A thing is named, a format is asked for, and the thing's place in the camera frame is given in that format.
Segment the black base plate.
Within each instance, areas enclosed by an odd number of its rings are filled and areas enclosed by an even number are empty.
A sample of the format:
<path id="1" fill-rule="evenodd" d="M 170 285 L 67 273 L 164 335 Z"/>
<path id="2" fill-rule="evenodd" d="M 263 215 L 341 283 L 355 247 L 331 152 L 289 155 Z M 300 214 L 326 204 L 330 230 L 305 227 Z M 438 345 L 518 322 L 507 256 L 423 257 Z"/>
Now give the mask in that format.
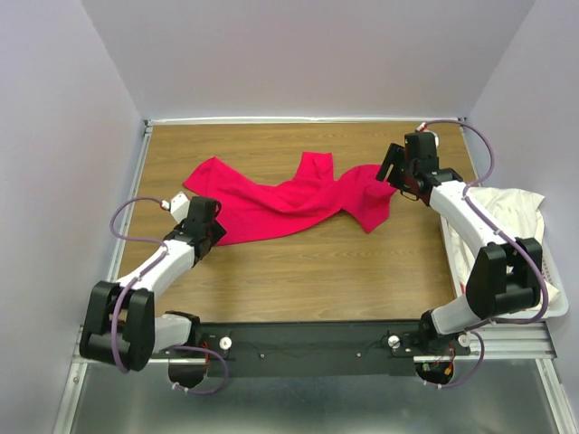
<path id="1" fill-rule="evenodd" d="M 455 356 L 470 354 L 458 335 L 422 339 L 418 321 L 366 320 L 274 323 L 204 323 L 195 345 L 168 349 L 169 380 L 190 392 L 215 388 L 223 379 L 325 377 L 339 375 L 413 376 L 422 359 L 441 375 Z"/>

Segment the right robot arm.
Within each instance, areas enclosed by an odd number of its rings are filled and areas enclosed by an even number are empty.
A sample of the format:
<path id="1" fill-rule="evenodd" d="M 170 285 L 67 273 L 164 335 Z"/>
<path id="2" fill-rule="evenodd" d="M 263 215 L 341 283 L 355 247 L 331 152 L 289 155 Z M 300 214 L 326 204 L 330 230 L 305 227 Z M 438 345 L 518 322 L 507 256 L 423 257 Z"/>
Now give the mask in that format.
<path id="1" fill-rule="evenodd" d="M 548 306 L 542 275 L 543 249 L 533 238 L 516 238 L 469 194 L 469 185 L 452 168 L 439 165 L 438 139 L 431 131 L 405 135 L 391 144 L 376 175 L 401 193 L 436 211 L 466 243 L 474 257 L 462 295 L 422 314 L 414 337 L 427 354 L 437 354 L 458 335 L 486 324 L 505 323 L 516 312 Z"/>

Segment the aluminium table frame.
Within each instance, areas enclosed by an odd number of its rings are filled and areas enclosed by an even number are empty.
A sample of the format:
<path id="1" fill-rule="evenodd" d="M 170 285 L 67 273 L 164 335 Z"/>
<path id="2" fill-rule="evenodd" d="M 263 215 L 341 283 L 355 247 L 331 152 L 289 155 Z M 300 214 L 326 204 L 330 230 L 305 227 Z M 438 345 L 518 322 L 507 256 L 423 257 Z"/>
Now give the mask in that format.
<path id="1" fill-rule="evenodd" d="M 256 184 L 217 158 L 200 164 L 184 190 L 159 206 L 175 220 L 156 251 L 136 269 L 98 282 L 90 292 L 78 350 L 84 359 L 139 372 L 167 354 L 175 390 L 205 395 L 231 378 L 413 376 L 435 389 L 466 382 L 456 360 L 481 344 L 493 324 L 541 321 L 551 298 L 544 249 L 514 234 L 472 195 L 452 168 L 443 168 L 439 139 L 425 121 L 391 144 L 380 165 L 335 177 L 329 154 L 304 153 L 285 183 Z M 365 231 L 386 220 L 399 193 L 420 201 L 458 233 L 474 258 L 463 291 L 417 319 L 205 323 L 155 302 L 213 247 L 277 239 L 348 212 Z"/>

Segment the pink t-shirt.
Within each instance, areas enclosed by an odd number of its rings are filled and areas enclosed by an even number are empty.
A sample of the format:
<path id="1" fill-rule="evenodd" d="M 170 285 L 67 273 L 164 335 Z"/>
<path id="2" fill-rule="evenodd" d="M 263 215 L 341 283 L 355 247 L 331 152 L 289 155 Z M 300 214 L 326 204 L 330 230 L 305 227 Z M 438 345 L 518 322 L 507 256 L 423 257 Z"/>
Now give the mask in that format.
<path id="1" fill-rule="evenodd" d="M 347 212 L 369 233 L 390 215 L 396 189 L 375 179 L 379 165 L 358 165 L 334 176 L 330 153 L 304 152 L 296 173 L 277 184 L 258 184 L 217 157 L 183 182 L 189 191 L 219 201 L 220 246 L 264 241 L 309 229 Z"/>

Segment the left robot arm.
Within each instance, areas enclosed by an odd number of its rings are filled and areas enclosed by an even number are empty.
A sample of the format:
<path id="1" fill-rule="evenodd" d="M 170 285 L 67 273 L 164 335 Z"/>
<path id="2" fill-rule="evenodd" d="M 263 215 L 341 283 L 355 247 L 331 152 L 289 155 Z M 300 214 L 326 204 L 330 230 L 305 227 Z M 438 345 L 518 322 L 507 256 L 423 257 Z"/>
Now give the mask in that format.
<path id="1" fill-rule="evenodd" d="M 226 233 L 218 222 L 222 205 L 216 199 L 178 193 L 156 203 L 175 227 L 161 239 L 142 238 L 157 249 L 133 271 L 93 287 L 82 327 L 80 355 L 122 373 L 142 370 L 153 354 L 166 349 L 182 357 L 199 350 L 199 318 L 179 311 L 157 315 L 156 300 Z"/>

